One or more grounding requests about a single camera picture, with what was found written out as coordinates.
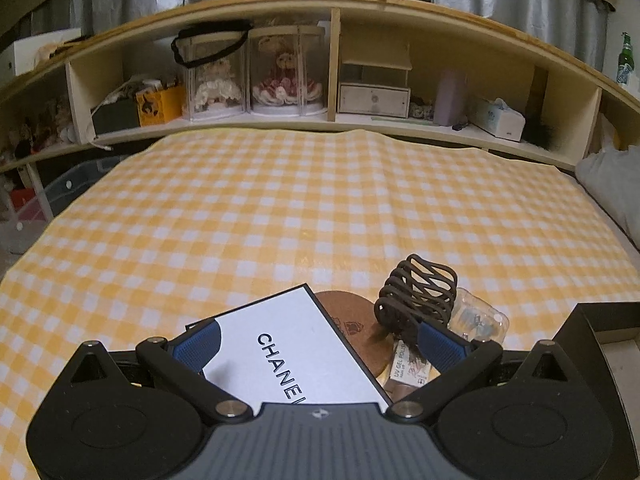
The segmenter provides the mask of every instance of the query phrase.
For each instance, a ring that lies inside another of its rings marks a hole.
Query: red object
[[[36,196],[33,187],[27,189],[14,189],[11,193],[11,202],[16,211],[20,210],[29,200]]]

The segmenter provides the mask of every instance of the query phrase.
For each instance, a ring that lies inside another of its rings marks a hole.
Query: gray pillow
[[[640,146],[605,146],[578,162],[575,176],[640,248]]]

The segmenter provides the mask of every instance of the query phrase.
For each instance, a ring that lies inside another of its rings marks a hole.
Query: bed
[[[411,253],[507,314],[507,348],[553,336],[578,302],[640,300],[632,252],[554,167],[365,130],[169,136],[0,285],[0,476],[36,478],[24,433],[79,342],[129,349],[304,282],[375,300]]]

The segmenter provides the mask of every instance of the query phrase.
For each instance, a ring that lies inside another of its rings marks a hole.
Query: metal screw
[[[422,414],[424,410],[420,404],[413,400],[401,400],[391,407],[391,411],[402,418],[413,418]]]
[[[216,404],[216,411],[229,418],[242,415],[249,407],[242,400],[228,399]]]

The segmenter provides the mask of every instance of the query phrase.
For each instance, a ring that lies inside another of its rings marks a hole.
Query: beer bottle
[[[629,74],[634,71],[634,53],[631,47],[631,37],[625,32],[622,34],[625,38],[622,45],[622,52],[618,56],[618,76],[616,82],[618,84],[628,84]]]

